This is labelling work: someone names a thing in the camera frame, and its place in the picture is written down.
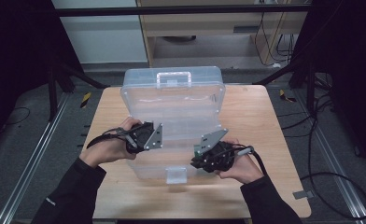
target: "transparent plastic box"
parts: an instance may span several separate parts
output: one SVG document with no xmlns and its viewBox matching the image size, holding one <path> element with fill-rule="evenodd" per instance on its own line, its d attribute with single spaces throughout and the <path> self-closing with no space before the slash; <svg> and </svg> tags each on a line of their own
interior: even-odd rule
<svg viewBox="0 0 366 224">
<path fill-rule="evenodd" d="M 136 119 L 162 123 L 162 148 L 128 161 L 142 179 L 186 183 L 196 175 L 190 165 L 201 136 L 221 129 L 218 114 L 225 87 L 215 66 L 130 69 L 120 95 Z"/>
</svg>

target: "white wall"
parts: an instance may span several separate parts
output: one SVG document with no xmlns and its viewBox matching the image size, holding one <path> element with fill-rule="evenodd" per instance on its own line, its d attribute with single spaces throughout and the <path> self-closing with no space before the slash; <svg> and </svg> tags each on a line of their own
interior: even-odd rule
<svg viewBox="0 0 366 224">
<path fill-rule="evenodd" d="M 134 0 L 52 0 L 56 8 L 136 7 Z M 81 63 L 146 63 L 138 16 L 61 18 Z"/>
</svg>

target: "black sleeve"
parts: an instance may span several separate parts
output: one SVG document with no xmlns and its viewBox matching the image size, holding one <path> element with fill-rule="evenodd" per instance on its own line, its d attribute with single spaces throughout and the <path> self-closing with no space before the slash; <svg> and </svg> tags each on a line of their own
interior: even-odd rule
<svg viewBox="0 0 366 224">
<path fill-rule="evenodd" d="M 279 196 L 270 177 L 264 176 L 241 187 L 253 224 L 302 223 L 293 209 Z"/>
<path fill-rule="evenodd" d="M 32 223 L 92 223 L 97 191 L 105 175 L 102 168 L 93 169 L 77 158 L 41 204 Z"/>
</svg>

